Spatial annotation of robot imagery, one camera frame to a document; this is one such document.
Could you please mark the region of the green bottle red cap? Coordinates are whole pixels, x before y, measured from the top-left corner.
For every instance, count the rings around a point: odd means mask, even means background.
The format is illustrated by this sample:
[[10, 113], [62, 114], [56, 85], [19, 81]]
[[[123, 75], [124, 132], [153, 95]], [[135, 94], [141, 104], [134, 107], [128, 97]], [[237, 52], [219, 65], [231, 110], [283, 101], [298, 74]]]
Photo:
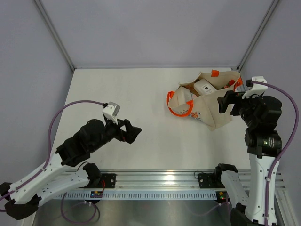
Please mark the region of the green bottle red cap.
[[226, 85], [223, 86], [224, 89], [231, 87], [235, 84], [235, 80], [230, 80]]

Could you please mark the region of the white rectangular bottle black cap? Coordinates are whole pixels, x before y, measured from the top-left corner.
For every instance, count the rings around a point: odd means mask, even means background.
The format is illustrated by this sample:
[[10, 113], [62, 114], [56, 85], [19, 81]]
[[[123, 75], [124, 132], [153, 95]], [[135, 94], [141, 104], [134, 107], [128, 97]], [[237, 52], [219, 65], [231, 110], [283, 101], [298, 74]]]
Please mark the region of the white rectangular bottle black cap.
[[193, 84], [193, 88], [200, 95], [207, 95], [216, 91], [216, 88], [206, 79], [201, 79], [195, 82]]

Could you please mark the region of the canvas tote bag orange handles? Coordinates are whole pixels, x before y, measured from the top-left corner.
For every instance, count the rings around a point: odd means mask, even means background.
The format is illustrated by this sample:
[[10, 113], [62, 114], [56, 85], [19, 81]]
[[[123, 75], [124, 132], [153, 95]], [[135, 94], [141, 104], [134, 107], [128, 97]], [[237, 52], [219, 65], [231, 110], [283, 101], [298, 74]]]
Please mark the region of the canvas tote bag orange handles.
[[[207, 95], [198, 94], [193, 84], [198, 80], [206, 79], [211, 83], [216, 91]], [[235, 80], [235, 84], [224, 89], [230, 80]], [[183, 105], [178, 105], [177, 90], [170, 91], [167, 94], [166, 104], [169, 111], [177, 117], [191, 117], [203, 122], [209, 130], [213, 131], [232, 121], [230, 110], [225, 113], [219, 113], [217, 98], [223, 97], [227, 91], [235, 91], [242, 84], [240, 73], [234, 71], [221, 72], [212, 70], [210, 73], [200, 73], [198, 77], [189, 83], [179, 84], [179, 87], [185, 87], [192, 93], [192, 100]]]

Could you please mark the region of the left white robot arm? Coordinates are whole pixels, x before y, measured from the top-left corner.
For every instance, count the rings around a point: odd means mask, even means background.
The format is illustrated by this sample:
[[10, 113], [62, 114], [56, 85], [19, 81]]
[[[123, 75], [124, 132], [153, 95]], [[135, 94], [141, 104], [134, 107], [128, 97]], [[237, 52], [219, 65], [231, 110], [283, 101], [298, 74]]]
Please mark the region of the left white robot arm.
[[55, 178], [88, 160], [92, 153], [113, 139], [133, 143], [141, 131], [126, 119], [117, 123], [111, 120], [105, 123], [96, 119], [88, 121], [51, 154], [45, 169], [36, 169], [18, 182], [1, 184], [0, 194], [7, 200], [5, 213], [21, 220], [60, 194], [76, 188], [99, 186], [102, 175], [94, 163], [87, 163], [81, 170], [59, 180]]

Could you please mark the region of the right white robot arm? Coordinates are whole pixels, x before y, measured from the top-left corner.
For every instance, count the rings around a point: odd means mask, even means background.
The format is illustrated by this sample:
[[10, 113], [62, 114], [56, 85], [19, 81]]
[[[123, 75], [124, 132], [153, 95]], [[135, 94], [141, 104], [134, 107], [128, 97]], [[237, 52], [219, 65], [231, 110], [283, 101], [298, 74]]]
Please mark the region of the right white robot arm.
[[249, 154], [251, 179], [246, 193], [234, 165], [218, 164], [213, 182], [225, 187], [232, 209], [230, 223], [233, 226], [275, 226], [274, 195], [278, 162], [282, 141], [275, 130], [281, 116], [282, 103], [271, 96], [253, 95], [244, 98], [242, 92], [227, 91], [218, 98], [219, 113], [226, 112], [230, 104], [233, 116], [240, 116], [246, 123], [245, 143]]

